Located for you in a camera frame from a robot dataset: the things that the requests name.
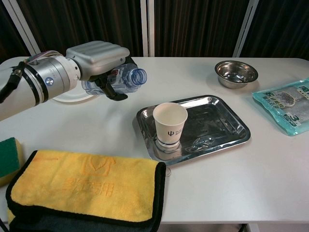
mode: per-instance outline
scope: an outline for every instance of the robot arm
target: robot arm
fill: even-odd
[[[123,64],[129,54],[119,45],[92,41],[68,48],[66,57],[49,51],[0,70],[0,121],[73,89],[78,80],[100,83],[112,100],[127,98],[115,93],[105,73]]]

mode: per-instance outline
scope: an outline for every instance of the stainless steel bowl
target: stainless steel bowl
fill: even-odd
[[[227,88],[242,88],[257,79],[258,74],[249,64],[225,60],[217,63],[214,68],[219,75],[219,82]]]

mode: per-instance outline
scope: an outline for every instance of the plastic packaging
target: plastic packaging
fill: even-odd
[[[147,81],[147,74],[144,69],[139,69],[136,64],[127,63],[113,69],[108,77],[108,81],[117,93],[133,93]],[[82,81],[82,87],[87,94],[104,95],[94,82]]]
[[[308,79],[252,95],[272,114],[289,136],[309,130]]]

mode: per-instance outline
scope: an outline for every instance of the white paper cup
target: white paper cup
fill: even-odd
[[[178,145],[187,110],[177,103],[167,102],[158,105],[153,112],[158,142],[163,147]]]

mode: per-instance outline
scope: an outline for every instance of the green sponge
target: green sponge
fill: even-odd
[[[21,145],[15,138],[0,142],[0,186],[9,183],[23,163]]]

